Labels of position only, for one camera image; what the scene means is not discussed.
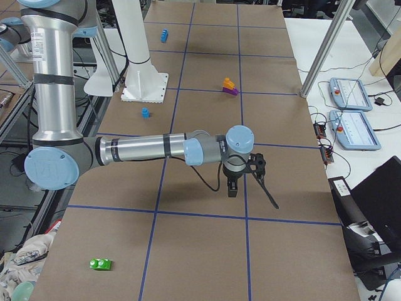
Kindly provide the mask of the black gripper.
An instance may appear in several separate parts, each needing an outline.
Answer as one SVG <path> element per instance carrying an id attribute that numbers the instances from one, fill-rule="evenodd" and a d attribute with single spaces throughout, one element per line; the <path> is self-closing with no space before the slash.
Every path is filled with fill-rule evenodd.
<path id="1" fill-rule="evenodd" d="M 227 196 L 229 198 L 235 198 L 238 191 L 238 179 L 240 179 L 243 174 L 247 173 L 247 171 L 246 169 L 243 169 L 241 171 L 232 171 L 224 167 L 223 173 L 227 177 Z"/>

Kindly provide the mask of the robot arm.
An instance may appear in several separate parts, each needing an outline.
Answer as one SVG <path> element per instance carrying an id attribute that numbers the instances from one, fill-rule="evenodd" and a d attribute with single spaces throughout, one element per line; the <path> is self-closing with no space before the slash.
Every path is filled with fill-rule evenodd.
<path id="1" fill-rule="evenodd" d="M 172 99 L 179 91 L 168 88 L 168 75 L 152 64 L 138 1 L 112 2 L 118 28 L 111 42 L 123 51 L 117 77 L 124 86 L 112 90 L 98 132 L 88 136 L 77 126 L 73 35 L 92 38 L 100 32 L 95 1 L 18 4 L 33 42 L 31 100 L 37 120 L 24 158 L 24 173 L 32 183 L 57 191 L 96 167 L 179 158 L 191 167 L 217 164 L 219 175 L 227 179 L 228 195 L 235 195 L 237 180 L 256 163 L 254 134 L 243 125 L 219 135 L 157 125 L 172 118 Z"/>

